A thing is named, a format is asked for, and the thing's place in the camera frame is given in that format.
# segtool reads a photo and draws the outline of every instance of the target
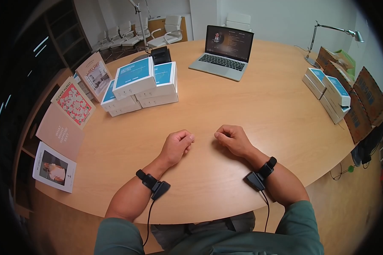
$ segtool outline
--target laptop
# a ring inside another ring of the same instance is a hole
[[[207,26],[204,54],[189,68],[240,81],[250,59],[254,33]]]

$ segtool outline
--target hand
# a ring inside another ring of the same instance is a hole
[[[194,143],[194,135],[185,129],[171,133],[166,138],[158,159],[167,168],[174,166],[181,160],[183,154],[189,152],[192,143]]]
[[[214,133],[214,137],[221,145],[226,146],[239,157],[247,157],[251,151],[255,150],[241,126],[222,125]]]

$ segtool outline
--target desk lamp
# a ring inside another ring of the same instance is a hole
[[[355,31],[353,32],[352,30],[345,30],[345,29],[342,29],[342,28],[337,28],[337,27],[331,27],[331,26],[325,26],[325,25],[321,25],[318,23],[318,21],[316,20],[317,24],[315,25],[315,29],[314,29],[314,36],[312,37],[312,42],[311,42],[311,47],[308,48],[308,55],[306,55],[305,57],[305,60],[310,63],[312,66],[316,67],[316,68],[321,68],[321,66],[313,59],[309,58],[309,53],[311,53],[311,50],[312,50],[312,46],[314,45],[314,40],[315,40],[315,35],[317,34],[317,27],[326,27],[326,28],[330,28],[330,29],[335,29],[335,30],[338,30],[338,31],[342,31],[342,32],[345,32],[347,33],[348,35],[351,35],[352,37],[354,37],[354,40],[356,42],[361,42],[361,43],[364,43],[365,41],[363,41],[363,38],[362,38],[362,35],[360,34],[359,31]]]

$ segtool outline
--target round wooden table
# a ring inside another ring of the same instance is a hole
[[[334,125],[302,82],[311,67],[293,46],[254,40],[240,82],[188,69],[204,41],[169,45],[178,68],[179,102],[111,117],[100,105],[84,128],[72,194],[36,188],[77,210],[104,217],[115,192],[160,152],[170,132],[195,134],[190,152],[162,177],[171,187],[155,203],[151,224],[204,222],[266,205],[243,182],[248,163],[220,146],[214,132],[240,125],[251,143],[309,185],[354,148],[344,120]],[[142,52],[107,64],[112,74]],[[147,222],[151,201],[135,220]]]

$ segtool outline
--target lamp base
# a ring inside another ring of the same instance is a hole
[[[316,67],[318,69],[321,69],[321,66],[313,59],[304,57],[306,62],[310,63],[313,67]]]

